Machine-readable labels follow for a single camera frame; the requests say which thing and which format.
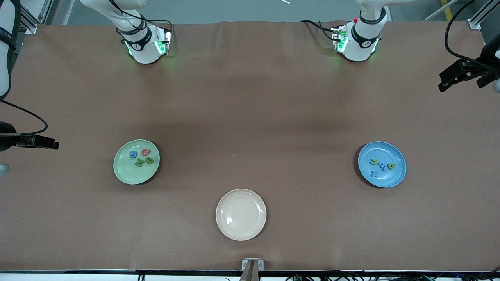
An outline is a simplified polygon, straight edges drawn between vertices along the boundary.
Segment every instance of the white plate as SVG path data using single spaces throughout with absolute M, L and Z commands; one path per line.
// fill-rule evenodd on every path
M 257 236 L 264 228 L 267 216 L 262 198 L 244 188 L 226 193 L 220 199 L 215 213 L 220 231 L 236 241 L 250 240 Z
M 150 150 L 147 156 L 141 155 L 143 149 Z M 132 151 L 137 152 L 135 158 L 130 157 L 130 152 Z M 152 164 L 146 163 L 147 157 L 153 159 L 154 162 Z M 144 161 L 142 167 L 135 165 L 138 159 Z M 142 184 L 151 179 L 157 172 L 159 166 L 160 151 L 158 151 L 156 145 L 145 139 L 136 139 L 127 142 L 118 150 L 113 161 L 114 174 L 120 181 L 128 185 Z

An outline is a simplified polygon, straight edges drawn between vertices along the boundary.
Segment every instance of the plate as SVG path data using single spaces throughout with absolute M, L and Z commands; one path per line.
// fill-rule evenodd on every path
M 407 170 L 403 154 L 394 145 L 383 141 L 365 145 L 359 152 L 357 165 L 363 177 L 379 188 L 399 185 Z
M 215 212 L 220 231 L 236 241 L 250 240 L 257 236 L 264 228 L 267 216 L 262 198 L 244 188 L 226 193 Z
M 150 150 L 144 155 L 142 151 Z M 136 139 L 127 142 L 118 150 L 113 161 L 116 177 L 128 185 L 138 185 L 151 179 L 160 166 L 160 151 L 151 141 Z

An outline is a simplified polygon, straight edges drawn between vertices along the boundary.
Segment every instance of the blue plate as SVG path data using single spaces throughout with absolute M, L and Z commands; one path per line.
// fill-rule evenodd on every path
M 399 185 L 406 175 L 403 154 L 392 144 L 374 141 L 365 145 L 357 157 L 361 175 L 379 188 Z

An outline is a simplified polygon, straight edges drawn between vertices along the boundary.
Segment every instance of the tabletop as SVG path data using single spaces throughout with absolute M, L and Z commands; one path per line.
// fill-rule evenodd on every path
M 59 150 L 12 147 L 0 178 L 0 269 L 491 270 L 500 259 L 500 96 L 463 82 L 446 22 L 389 22 L 365 62 L 304 23 L 177 25 L 168 57 L 136 63 L 113 26 L 39 26 L 6 100 L 49 124 Z M 450 45 L 484 43 L 456 22 Z M 0 104 L 2 121 L 37 130 Z M 126 185 L 113 159 L 134 139 L 160 171 Z M 395 145 L 404 181 L 375 188 L 357 156 Z M 234 241 L 215 211 L 258 193 L 262 232 Z

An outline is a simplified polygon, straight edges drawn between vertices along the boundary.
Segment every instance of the table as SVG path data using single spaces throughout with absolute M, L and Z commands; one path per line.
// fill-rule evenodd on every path
M 112 26 L 40 26 L 6 100 L 45 118 L 60 148 L 0 154 L 11 166 L 0 269 L 232 269 L 258 257 L 267 270 L 491 270 L 500 97 L 473 81 L 439 92 L 455 61 L 445 26 L 389 22 L 354 63 L 304 23 L 179 25 L 170 56 L 150 65 Z M 450 45 L 475 57 L 483 41 L 457 22 Z M 0 110 L 20 132 L 41 126 Z M 125 185 L 113 158 L 141 138 L 161 149 L 161 170 Z M 360 178 L 357 153 L 372 141 L 403 152 L 397 187 Z M 244 242 L 215 221 L 237 188 L 268 212 Z

